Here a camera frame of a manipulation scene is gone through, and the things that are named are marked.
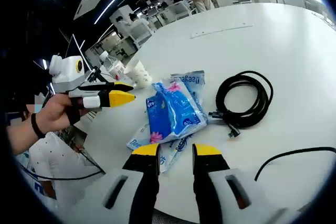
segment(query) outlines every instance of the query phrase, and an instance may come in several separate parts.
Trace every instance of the white desk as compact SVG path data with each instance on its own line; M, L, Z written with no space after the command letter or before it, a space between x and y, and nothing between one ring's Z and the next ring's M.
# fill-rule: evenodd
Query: white desk
M251 24L190 39L192 33ZM336 147L336 33L303 8L281 4L234 5L209 10L162 27L136 53L154 81L171 73L205 71L203 108L216 109L220 84L241 71L255 70L274 87L264 119L228 140L229 128L211 124L195 134L171 169L160 175L156 209L198 222L193 193L192 144L205 143L222 151L232 168L254 177L268 158L298 148ZM105 170L121 168L130 150L125 146L143 124L145 98L151 88L134 92L136 100L103 110L94 120L85 148ZM228 94L233 111L252 105L255 91L238 87ZM261 173L258 184L279 206L299 209L318 192L334 154L297 154L278 159Z

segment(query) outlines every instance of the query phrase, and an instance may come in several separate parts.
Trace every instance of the human hand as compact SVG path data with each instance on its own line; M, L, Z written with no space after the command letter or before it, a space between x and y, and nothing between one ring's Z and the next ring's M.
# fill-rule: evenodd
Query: human hand
M65 112L66 106L71 106L70 98L66 94L56 94L36 114L36 124L43 134L60 131L70 126ZM87 112L87 109L80 110L80 115L85 115Z

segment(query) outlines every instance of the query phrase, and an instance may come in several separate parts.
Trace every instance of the white round table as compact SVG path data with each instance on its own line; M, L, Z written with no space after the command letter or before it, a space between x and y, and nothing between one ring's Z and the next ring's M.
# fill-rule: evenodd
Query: white round table
M207 35L191 38L202 32ZM272 83L274 99L264 119L241 130L236 139L228 139L230 130L221 121L196 133L171 169L159 176L155 208L199 222L193 143L220 149L231 168L240 168L251 178L264 161L279 153L336 147L335 41L335 31L311 11L271 3L222 7L160 28L132 59L141 59L154 81L171 73L204 70L203 108L209 112L216 110L215 96L225 79L254 70ZM131 154L125 144L146 121L145 99L154 91L148 87L134 94L135 101L104 109L85 141L87 151L105 170L123 166ZM255 96L253 88L238 87L225 102L233 111L244 111ZM273 204L299 209L318 192L334 161L328 152L283 157L269 164L257 183Z

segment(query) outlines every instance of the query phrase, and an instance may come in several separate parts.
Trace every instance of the bracelet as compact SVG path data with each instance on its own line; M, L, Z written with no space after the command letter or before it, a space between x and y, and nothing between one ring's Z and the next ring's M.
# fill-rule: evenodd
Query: bracelet
M45 138L46 134L43 134L37 126L36 114L35 113L32 114L32 116L30 118L31 118L31 122L32 122L31 124L32 124L33 130L34 130L35 134L37 135L38 139Z

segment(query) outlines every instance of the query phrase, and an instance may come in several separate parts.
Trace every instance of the pink flower print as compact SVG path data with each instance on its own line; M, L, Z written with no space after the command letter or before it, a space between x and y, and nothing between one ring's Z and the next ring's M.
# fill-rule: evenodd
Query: pink flower print
M151 144L155 144L156 142L162 140L162 135L159 132L152 132L151 134Z
M174 82L174 84L171 85L167 90L170 92L175 92L181 90L181 87L176 82Z

